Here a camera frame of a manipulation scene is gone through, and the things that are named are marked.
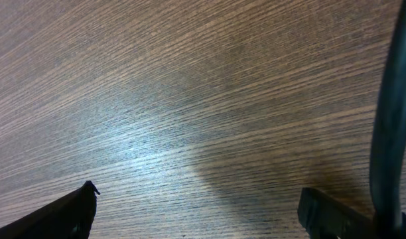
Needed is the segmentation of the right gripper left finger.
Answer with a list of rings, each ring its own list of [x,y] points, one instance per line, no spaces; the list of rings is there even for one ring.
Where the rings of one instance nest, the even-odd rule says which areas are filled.
[[[0,228],[0,238],[88,239],[100,192],[91,181]]]

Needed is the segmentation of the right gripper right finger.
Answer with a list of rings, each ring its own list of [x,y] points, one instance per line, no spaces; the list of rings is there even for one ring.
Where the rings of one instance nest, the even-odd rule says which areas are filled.
[[[367,217],[314,188],[302,189],[297,214],[310,239],[391,237],[380,234]]]

